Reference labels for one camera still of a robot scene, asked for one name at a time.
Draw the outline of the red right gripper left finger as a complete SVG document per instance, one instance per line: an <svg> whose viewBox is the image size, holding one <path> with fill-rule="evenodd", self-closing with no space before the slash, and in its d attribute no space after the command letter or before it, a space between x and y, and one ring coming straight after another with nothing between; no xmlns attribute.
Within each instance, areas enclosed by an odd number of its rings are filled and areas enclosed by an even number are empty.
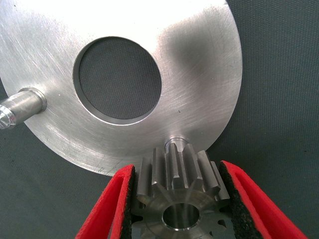
<svg viewBox="0 0 319 239"><path fill-rule="evenodd" d="M119 169L92 208L75 236L77 239L130 239L132 237L131 195L135 167Z"/></svg>

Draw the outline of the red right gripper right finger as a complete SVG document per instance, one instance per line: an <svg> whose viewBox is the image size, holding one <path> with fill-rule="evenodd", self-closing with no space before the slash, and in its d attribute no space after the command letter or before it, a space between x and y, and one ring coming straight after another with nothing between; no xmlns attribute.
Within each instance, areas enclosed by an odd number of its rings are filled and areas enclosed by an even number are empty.
<svg viewBox="0 0 319 239"><path fill-rule="evenodd" d="M243 169L223 160L219 172L230 195L237 239L307 238Z"/></svg>

